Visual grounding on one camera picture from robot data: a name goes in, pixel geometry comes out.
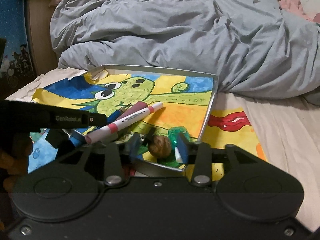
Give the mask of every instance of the beige bed sheet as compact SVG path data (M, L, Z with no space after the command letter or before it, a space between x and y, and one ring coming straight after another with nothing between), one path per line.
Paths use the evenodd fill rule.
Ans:
M54 69L7 99L31 101L37 88L84 72ZM298 97L270 101L220 93L218 99L228 105L240 104L270 163L301 182L305 198L297 219L310 230L316 230L320 225L320 108Z

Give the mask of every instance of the bed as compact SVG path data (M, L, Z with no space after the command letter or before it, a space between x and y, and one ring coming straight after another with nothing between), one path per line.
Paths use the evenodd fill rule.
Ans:
M48 39L50 14L53 10L47 9L43 16L45 28L33 30L32 17L33 3L50 2L50 0L29 0L29 37L32 40L33 63L37 74L35 81L14 93L8 99L30 101L36 88L79 75L84 70L65 68L56 69L57 57L48 48L48 42L39 45L35 35L44 34ZM241 106L249 119L261 143L266 159L278 168L295 176L303 185L305 199L297 215L297 219L310 230L320 225L320 108L310 104L303 97L289 99L252 99L233 93L219 93L215 109L236 108Z

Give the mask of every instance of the gray comforter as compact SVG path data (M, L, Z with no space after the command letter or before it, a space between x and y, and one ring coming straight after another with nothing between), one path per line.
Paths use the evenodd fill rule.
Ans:
M50 25L61 68L187 69L219 75L220 91L318 105L319 30L277 0L63 0Z

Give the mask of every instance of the cartoon eye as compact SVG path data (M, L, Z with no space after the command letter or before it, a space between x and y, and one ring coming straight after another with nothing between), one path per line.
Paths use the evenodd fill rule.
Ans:
M98 100L109 99L113 97L115 93L112 90L103 90L95 93L94 98Z
M119 87L121 87L121 84L119 82L111 82L111 83L105 84L104 87L109 90L118 89Z

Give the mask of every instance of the screw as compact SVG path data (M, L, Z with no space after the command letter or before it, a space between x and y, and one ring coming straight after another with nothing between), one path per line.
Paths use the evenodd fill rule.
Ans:
M294 234L294 229L293 228L286 228L286 230L284 231L284 234L286 236L292 236Z
M158 182L155 182L153 185L155 185L155 187L161 187L162 183L158 181Z
M117 175L112 175L112 176L108 176L106 178L106 184L113 186L113 185L117 185L122 181L122 178L120 176Z
M31 230L31 227L23 226L23 227L20 229L20 232L21 232L23 235L28 236L28 235L31 235L32 230Z
M197 184L206 184L210 181L210 178L205 175L195 176L193 179Z

